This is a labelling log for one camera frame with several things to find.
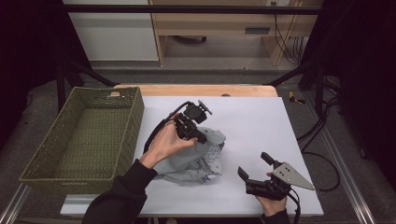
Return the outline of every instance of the green wicker basket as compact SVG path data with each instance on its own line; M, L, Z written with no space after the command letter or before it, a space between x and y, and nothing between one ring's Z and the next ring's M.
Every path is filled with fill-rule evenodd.
M20 181L50 194L98 194L127 172L144 112L140 89L74 88Z

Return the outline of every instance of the hand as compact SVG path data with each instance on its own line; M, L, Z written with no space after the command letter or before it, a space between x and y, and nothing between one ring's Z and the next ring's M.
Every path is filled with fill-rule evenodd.
M274 214L281 212L286 209L286 201L288 197L280 201L270 200L267 198L256 196L256 199L262 205L262 210L266 217L273 216Z
M155 135L148 151L140 158L140 162L147 168L152 169L158 162L171 157L180 150L192 147L197 142L197 138L182 140L177 136L175 122L173 118L169 120L162 129Z

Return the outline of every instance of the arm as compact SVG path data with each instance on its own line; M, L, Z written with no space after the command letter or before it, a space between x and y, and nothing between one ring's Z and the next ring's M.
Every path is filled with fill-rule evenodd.
M183 148L192 147L196 140L181 140L177 136L175 123L169 121L154 137L140 161L136 160L124 176L114 180L109 191L92 201L82 223L133 223L147 199L146 186L157 175L152 168Z

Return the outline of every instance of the crumpled gray fabric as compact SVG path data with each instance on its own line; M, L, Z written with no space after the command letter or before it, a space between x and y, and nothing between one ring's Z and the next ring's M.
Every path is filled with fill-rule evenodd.
M211 175L221 175L219 169L211 169L207 158L208 153L222 150L225 135L219 130L210 128L197 127L197 129L205 135L207 141L183 149L171 158L159 162L154 167L158 173L156 179L163 178L180 186L191 186L204 184Z

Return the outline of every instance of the white table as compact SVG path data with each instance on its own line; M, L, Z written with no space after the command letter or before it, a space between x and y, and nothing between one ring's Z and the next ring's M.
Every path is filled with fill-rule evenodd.
M144 96L145 113L135 157L154 127L186 101L202 100L213 116L200 126L219 129L226 136L221 153L222 176L198 187L180 187L164 180L152 181L141 217L257 217L262 208L254 196L245 193L237 174L241 166L252 179L264 180L272 167L260 158L263 151L275 160L286 161L311 181L279 97ZM321 216L323 210L313 190L294 187L301 199L302 216ZM68 195L61 214L82 217L96 195ZM288 212L296 208L288 200Z

